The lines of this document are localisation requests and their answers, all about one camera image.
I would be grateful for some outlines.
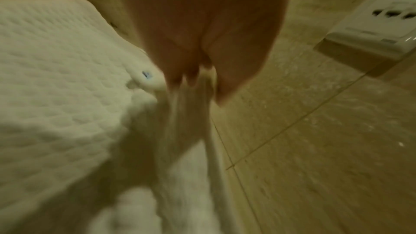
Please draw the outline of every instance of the white cloth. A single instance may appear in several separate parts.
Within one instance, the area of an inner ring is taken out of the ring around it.
[[[211,96],[168,97],[85,0],[1,3],[0,233],[239,233]]]

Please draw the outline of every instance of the hand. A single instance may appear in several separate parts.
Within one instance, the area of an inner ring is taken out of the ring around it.
[[[260,71],[287,0],[124,0],[151,60],[170,86],[214,66],[222,101]]]

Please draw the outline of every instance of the outlet faceplate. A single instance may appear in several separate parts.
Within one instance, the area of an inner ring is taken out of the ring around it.
[[[401,58],[416,47],[416,0],[366,0],[326,39]]]

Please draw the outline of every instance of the wall outlet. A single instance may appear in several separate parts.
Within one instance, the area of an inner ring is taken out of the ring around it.
[[[366,0],[326,39],[400,59],[416,47],[416,0]]]

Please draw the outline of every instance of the socket hole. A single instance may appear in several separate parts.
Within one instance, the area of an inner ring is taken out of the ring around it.
[[[414,17],[416,17],[416,13],[415,12],[410,12],[410,13],[407,13],[406,15],[404,15],[402,17],[402,19],[406,20],[406,19],[412,19]]]
[[[398,16],[398,15],[400,15],[402,12],[401,11],[398,11],[398,10],[389,10],[389,11],[387,11],[386,12],[386,17],[395,17],[395,16]]]
[[[383,12],[383,10],[374,10],[373,11],[373,16],[378,16],[378,15],[380,15],[381,12]]]

